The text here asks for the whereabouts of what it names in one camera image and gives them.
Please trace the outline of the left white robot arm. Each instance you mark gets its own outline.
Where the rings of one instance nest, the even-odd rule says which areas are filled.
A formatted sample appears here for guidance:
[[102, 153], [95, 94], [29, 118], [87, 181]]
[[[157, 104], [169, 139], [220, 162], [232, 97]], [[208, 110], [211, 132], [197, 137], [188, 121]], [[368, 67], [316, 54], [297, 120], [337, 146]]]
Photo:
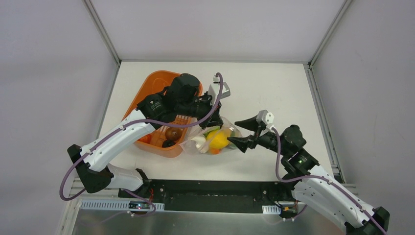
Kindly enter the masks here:
[[137, 198], [149, 193], [143, 173], [113, 166], [110, 162], [140, 138], [163, 126], [188, 128], [188, 124], [174, 124], [177, 116], [196, 118], [201, 128], [223, 125], [219, 115], [222, 98], [230, 96], [230, 89], [220, 73], [213, 78], [209, 89], [200, 95], [200, 81], [183, 73], [161, 91], [147, 95], [136, 108], [104, 136], [84, 146], [76, 144], [67, 149], [84, 191], [97, 193], [106, 188], [122, 188]]

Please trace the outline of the yellow lemon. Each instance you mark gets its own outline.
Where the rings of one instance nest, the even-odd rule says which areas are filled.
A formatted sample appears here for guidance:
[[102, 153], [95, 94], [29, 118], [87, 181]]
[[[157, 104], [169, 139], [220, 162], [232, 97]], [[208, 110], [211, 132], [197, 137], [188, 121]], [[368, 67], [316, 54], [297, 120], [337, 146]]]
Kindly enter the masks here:
[[209, 148], [223, 149], [229, 145], [227, 138], [230, 137], [229, 131], [219, 130], [216, 132], [211, 132], [206, 137], [206, 140], [209, 142]]

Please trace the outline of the brown chestnut ball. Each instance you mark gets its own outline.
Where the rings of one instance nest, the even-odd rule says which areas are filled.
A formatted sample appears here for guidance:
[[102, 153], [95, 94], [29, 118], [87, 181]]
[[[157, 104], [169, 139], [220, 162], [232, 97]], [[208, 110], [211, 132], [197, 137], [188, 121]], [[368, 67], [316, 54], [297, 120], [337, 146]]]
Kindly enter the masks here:
[[165, 138], [169, 141], [178, 141], [183, 135], [183, 131], [180, 128], [169, 127], [165, 131]]

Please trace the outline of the white mushroom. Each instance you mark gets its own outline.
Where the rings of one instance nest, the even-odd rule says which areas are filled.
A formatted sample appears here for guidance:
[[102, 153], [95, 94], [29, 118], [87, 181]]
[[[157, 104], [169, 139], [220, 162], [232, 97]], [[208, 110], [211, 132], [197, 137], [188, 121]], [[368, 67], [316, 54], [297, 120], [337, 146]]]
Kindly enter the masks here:
[[208, 151], [208, 146], [206, 145], [206, 138], [204, 136], [195, 136], [191, 139], [194, 143], [196, 150], [202, 154]]

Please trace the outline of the small orange tangerine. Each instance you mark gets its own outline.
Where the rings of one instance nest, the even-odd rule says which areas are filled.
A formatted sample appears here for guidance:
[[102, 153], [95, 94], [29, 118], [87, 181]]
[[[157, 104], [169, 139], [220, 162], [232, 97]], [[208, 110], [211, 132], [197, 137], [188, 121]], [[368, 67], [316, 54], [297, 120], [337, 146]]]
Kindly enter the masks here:
[[221, 152], [222, 152], [222, 149], [215, 149], [215, 148], [209, 149], [209, 153], [212, 155], [217, 155], [217, 154], [220, 154]]

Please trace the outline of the red tomato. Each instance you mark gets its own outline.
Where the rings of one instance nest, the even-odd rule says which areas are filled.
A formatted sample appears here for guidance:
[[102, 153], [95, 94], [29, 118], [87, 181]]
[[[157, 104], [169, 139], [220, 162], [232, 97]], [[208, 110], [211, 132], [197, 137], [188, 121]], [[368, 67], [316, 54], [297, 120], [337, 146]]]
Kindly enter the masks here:
[[151, 139], [152, 139], [152, 135], [147, 134], [147, 135], [141, 137], [140, 139], [138, 139], [138, 141], [149, 144], [151, 142]]

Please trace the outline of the clear zip top bag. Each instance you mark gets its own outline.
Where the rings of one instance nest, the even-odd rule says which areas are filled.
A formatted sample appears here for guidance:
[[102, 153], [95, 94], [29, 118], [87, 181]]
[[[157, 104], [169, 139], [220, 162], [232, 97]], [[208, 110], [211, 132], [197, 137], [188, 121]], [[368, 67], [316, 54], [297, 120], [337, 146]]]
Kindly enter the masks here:
[[235, 150], [229, 137], [241, 137], [240, 130], [227, 118], [222, 117], [223, 125], [202, 129], [200, 126], [191, 128], [184, 141], [179, 144], [189, 155], [218, 155]]

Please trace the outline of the orange plastic basket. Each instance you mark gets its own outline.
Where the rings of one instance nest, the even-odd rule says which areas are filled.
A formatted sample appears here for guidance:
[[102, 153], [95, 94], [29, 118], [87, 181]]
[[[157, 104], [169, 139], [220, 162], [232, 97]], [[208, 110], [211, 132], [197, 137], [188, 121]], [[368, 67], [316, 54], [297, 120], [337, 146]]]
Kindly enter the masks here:
[[[187, 104], [195, 97], [201, 96], [202, 91], [203, 86], [200, 81], [191, 74], [179, 74], [164, 70], [153, 72], [141, 86], [125, 117], [133, 110], [141, 110], [145, 119], [161, 121], [162, 111], [174, 108], [177, 103]], [[135, 145], [141, 150], [163, 157], [175, 158], [179, 156], [183, 151], [179, 144], [184, 140], [187, 129], [181, 128], [183, 135], [174, 146], [162, 148], [162, 143], [166, 140], [165, 131], [169, 127], [159, 124], [156, 127], [157, 129], [150, 133], [152, 139], [149, 144], [137, 140]]]

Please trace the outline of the green lime fruit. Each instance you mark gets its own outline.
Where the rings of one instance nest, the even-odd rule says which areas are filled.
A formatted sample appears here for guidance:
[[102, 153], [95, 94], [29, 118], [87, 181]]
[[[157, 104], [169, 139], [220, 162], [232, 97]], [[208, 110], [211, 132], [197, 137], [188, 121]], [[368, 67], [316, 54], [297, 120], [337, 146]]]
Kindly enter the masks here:
[[221, 127], [220, 127], [220, 126], [210, 127], [208, 130], [206, 130], [206, 131], [203, 133], [203, 135], [204, 135], [205, 137], [207, 137], [207, 136], [209, 135], [209, 133], [219, 131], [220, 129], [221, 129]]

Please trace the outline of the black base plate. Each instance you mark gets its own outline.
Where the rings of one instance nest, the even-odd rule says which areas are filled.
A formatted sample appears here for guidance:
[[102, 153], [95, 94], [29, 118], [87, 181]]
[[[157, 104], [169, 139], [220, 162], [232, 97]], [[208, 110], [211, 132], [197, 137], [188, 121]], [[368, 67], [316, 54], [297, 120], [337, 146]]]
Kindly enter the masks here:
[[151, 200], [164, 211], [273, 213], [295, 215], [302, 208], [277, 182], [147, 180], [132, 194], [120, 189], [119, 198]]

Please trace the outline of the dark avocado fruit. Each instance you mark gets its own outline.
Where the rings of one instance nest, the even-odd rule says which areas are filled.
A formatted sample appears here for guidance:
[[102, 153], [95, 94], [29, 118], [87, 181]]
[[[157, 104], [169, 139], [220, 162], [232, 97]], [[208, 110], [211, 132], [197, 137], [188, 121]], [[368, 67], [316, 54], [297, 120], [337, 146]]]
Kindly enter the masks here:
[[169, 147], [174, 146], [175, 144], [176, 144], [176, 142], [175, 142], [175, 141], [172, 141], [172, 140], [165, 140], [165, 141], [162, 143], [162, 148], [169, 148]]

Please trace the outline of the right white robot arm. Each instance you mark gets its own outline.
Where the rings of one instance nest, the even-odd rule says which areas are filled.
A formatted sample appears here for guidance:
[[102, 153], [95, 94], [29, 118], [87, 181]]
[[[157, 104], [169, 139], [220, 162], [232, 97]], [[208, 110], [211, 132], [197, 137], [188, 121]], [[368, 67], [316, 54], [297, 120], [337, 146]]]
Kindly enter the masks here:
[[387, 234], [390, 213], [384, 207], [364, 202], [331, 176], [305, 150], [306, 140], [299, 126], [292, 124], [280, 134], [273, 121], [273, 114], [262, 110], [255, 117], [235, 122], [253, 134], [228, 140], [243, 153], [259, 145], [277, 154], [275, 175], [281, 199], [304, 203], [346, 235]]

